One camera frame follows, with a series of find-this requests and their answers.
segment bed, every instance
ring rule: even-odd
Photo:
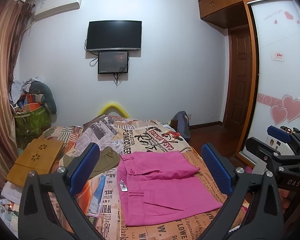
[[[133,120],[117,116],[101,115],[84,124],[84,127],[51,127],[46,130],[40,138],[62,140],[64,147],[59,154],[52,169],[54,172],[58,166],[63,165],[63,156],[78,156],[78,148],[83,141],[82,138],[89,133],[89,127],[94,123],[103,122],[113,129],[111,139],[102,141],[100,149],[110,146],[120,155],[130,154],[135,151],[142,152],[168,152],[179,151],[192,165],[200,168],[196,177],[211,192],[213,197],[224,203],[226,195],[222,194],[213,180],[208,168],[202,158],[193,148],[167,124],[161,124],[157,120]],[[102,234],[106,240],[195,240],[207,228],[218,210],[195,215],[186,219],[172,221],[161,225],[127,227],[124,224],[122,210],[119,200],[119,192],[115,179],[117,168],[110,169],[87,181],[82,192],[77,195],[76,200],[87,215],[89,221]],[[101,198],[95,196],[96,190],[102,190]],[[63,228],[72,231],[58,205],[53,193],[50,199],[54,210]],[[233,228],[240,225],[246,213],[242,207],[233,223]]]

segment metal screw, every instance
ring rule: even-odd
[[[64,166],[60,166],[59,168],[57,168],[57,172],[58,173],[63,173],[65,172],[66,168]]]
[[[244,173],[244,169],[241,167],[236,168],[235,171],[240,174]]]
[[[35,171],[29,171],[28,176],[33,177],[35,175]]]
[[[273,177],[273,173],[272,173],[271,171],[267,171],[267,172],[266,172],[266,175],[267,175],[268,177]]]

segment blue clamp pad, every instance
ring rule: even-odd
[[[202,146],[201,153],[218,188],[229,197],[233,192],[232,186],[236,180],[234,166],[227,158],[222,157],[210,143]]]
[[[274,127],[273,125],[268,127],[267,133],[268,133],[268,135],[276,138],[279,141],[282,141],[283,143],[291,142],[291,135],[289,133],[287,133],[286,131],[284,131],[282,129]]]
[[[80,162],[70,178],[71,182],[69,193],[71,196],[79,194],[82,191],[87,179],[93,171],[94,166],[98,162],[100,157],[100,149],[98,144],[93,143],[92,146],[89,145],[82,154],[85,154],[86,156]]]

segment backpack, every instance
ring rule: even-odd
[[[177,113],[172,120],[178,120],[177,132],[188,142],[190,140],[189,118],[185,111]]]

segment baseboard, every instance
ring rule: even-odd
[[[209,127],[209,126],[213,126],[213,125],[222,125],[222,122],[221,121],[217,121],[217,122],[207,122],[207,123],[202,123],[202,124],[190,125],[189,129],[190,130],[199,129],[199,128]]]

